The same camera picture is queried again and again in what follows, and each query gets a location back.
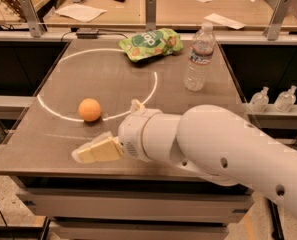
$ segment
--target floor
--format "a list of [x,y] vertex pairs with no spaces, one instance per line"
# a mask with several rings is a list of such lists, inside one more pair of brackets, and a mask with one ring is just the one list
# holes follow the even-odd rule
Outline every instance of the floor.
[[[44,217],[34,216],[16,197],[17,185],[9,178],[0,176],[0,210],[9,226],[40,226]],[[255,203],[238,224],[230,224],[225,240],[272,240],[273,226],[267,200],[260,193],[254,193]],[[297,240],[297,220],[279,208],[284,239]],[[0,225],[4,225],[0,216]],[[60,240],[53,232],[47,240]]]

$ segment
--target brown table surface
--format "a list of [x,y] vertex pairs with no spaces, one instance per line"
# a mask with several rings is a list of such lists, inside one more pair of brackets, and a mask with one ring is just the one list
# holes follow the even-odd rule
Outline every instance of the brown table surface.
[[[188,172],[126,156],[92,164],[78,164],[71,157],[74,149],[103,132],[116,136],[126,115],[114,116],[127,112],[132,99],[146,100],[155,83],[148,108],[183,114],[199,104],[216,104],[245,116],[219,47],[203,90],[190,92],[184,88],[189,43],[183,42],[180,55],[132,63],[117,40],[72,41],[1,152],[0,174],[191,178]],[[84,123],[77,114],[79,103],[86,97],[101,104],[102,118],[95,123]]]
[[[65,0],[60,8],[72,4]],[[46,21],[52,27],[127,27],[145,26],[145,0],[86,0],[82,5],[108,10],[94,20],[83,23],[54,14]],[[199,29],[204,17],[212,13],[244,23],[248,28],[265,27],[269,24],[273,10],[264,0],[213,0],[202,3],[194,0],[157,0],[157,28]],[[284,27],[297,26],[297,18],[288,14]]]

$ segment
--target background table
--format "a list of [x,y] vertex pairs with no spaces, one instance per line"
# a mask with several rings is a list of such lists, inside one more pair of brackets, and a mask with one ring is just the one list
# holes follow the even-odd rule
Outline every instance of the background table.
[[[72,4],[64,1],[60,8]],[[82,3],[108,10],[98,18],[82,23],[54,14],[47,25],[52,27],[97,27],[97,28],[144,28],[145,0],[126,0],[119,3],[113,0],[86,0]],[[214,0],[202,3],[194,0],[157,0],[157,28],[170,27],[176,30],[199,29],[204,17],[212,13],[239,21],[245,29],[264,28],[269,24],[273,9],[263,0]],[[288,14],[283,23],[284,28],[297,28],[297,19]]]

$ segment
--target water bottle cap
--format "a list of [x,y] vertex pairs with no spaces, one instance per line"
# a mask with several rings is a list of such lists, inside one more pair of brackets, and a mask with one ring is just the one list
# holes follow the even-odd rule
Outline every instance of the water bottle cap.
[[269,88],[267,86],[264,86],[264,88],[262,89],[262,93],[267,94],[268,90]]
[[295,93],[296,89],[297,89],[297,86],[292,85],[291,88],[289,89],[289,91],[290,91],[291,93]]
[[213,30],[213,25],[212,25],[211,22],[204,22],[204,23],[202,23],[201,28],[202,28],[203,31],[212,31]]

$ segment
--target snack bag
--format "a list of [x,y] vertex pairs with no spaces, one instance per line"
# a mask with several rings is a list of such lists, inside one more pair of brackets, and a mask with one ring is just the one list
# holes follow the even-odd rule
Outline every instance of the snack bag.
[[172,29],[162,28],[119,41],[119,46],[133,62],[157,55],[169,55],[182,50],[180,35]]

